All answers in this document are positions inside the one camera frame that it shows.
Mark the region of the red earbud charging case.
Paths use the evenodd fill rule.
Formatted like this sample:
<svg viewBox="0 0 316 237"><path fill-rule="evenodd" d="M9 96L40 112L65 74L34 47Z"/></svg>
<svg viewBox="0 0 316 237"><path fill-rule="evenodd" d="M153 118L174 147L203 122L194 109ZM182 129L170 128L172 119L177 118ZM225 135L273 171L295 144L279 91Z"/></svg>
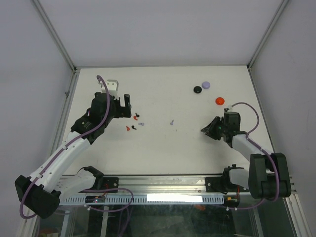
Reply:
<svg viewBox="0 0 316 237"><path fill-rule="evenodd" d="M217 97L215 100L215 103L217 105L224 105L225 104L225 99L223 97Z"/></svg>

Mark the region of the purple earbud charging case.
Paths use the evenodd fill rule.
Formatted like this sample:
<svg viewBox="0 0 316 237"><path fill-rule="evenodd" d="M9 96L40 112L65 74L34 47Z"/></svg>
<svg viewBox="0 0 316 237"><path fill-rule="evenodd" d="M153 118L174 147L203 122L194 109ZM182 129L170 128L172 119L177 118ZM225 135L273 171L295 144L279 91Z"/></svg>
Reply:
<svg viewBox="0 0 316 237"><path fill-rule="evenodd" d="M203 89L209 89L210 86L211 86L211 84L210 84L210 82L208 82L208 81L204 81L204 82L201 84L201 87L202 87Z"/></svg>

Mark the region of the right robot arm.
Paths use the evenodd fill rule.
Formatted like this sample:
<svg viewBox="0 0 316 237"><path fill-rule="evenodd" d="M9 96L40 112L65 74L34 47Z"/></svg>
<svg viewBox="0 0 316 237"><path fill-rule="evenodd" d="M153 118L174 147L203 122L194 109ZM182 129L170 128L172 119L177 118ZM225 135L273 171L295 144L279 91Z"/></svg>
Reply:
<svg viewBox="0 0 316 237"><path fill-rule="evenodd" d="M233 164L224 168L219 180L211 183L214 190L227 193L242 187L250 191L254 199L275 201L291 195L289 171L283 153L271 153L253 141L240 129L241 117L237 112L224 112L201 129L201 133L213 140L223 140L231 149L239 152L249 168Z"/></svg>

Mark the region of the black earbud charging case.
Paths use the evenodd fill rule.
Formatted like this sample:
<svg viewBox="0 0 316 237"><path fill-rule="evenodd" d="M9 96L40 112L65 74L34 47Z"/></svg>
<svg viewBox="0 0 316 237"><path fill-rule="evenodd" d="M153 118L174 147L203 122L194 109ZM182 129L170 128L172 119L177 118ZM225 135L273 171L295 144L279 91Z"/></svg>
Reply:
<svg viewBox="0 0 316 237"><path fill-rule="evenodd" d="M195 86L195 87L193 88L193 91L194 91L194 93L196 93L196 94L200 94L200 93L202 92L202 87L200 87L200 86Z"/></svg>

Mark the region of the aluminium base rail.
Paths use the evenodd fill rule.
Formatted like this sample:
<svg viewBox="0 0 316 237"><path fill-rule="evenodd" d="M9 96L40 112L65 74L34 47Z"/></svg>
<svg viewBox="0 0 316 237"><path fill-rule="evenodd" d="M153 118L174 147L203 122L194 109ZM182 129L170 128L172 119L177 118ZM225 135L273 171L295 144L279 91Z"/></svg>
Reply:
<svg viewBox="0 0 316 237"><path fill-rule="evenodd" d="M212 188L220 174L206 175L105 175L101 189L126 188L135 195L146 194L219 194Z"/></svg>

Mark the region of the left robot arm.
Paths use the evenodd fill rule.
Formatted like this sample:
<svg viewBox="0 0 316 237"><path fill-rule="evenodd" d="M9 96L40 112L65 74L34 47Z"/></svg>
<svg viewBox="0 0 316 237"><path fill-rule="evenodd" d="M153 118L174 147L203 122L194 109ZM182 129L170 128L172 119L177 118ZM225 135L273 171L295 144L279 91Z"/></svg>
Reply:
<svg viewBox="0 0 316 237"><path fill-rule="evenodd" d="M20 216L45 219L57 210L61 201L72 195L84 190L100 191L104 174L93 166L81 168L75 176L64 181L61 176L104 133L112 119L131 116L128 94L124 95L124 106L121 106L120 99L96 92L90 108L76 120L60 147L30 175L20 175L15 180Z"/></svg>

